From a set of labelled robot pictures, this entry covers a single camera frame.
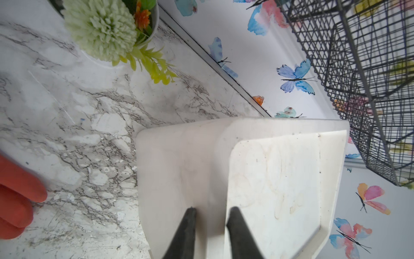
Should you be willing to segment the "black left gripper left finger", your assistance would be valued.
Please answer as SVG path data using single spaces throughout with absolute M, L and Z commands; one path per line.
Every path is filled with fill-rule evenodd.
M 188 208 L 163 259 L 193 259 L 196 239 L 196 208 Z

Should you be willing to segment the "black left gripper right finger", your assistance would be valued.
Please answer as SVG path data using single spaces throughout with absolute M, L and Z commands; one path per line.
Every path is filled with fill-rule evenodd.
M 226 227 L 229 232 L 233 259 L 264 258 L 238 207 L 232 207 L 230 209 Z

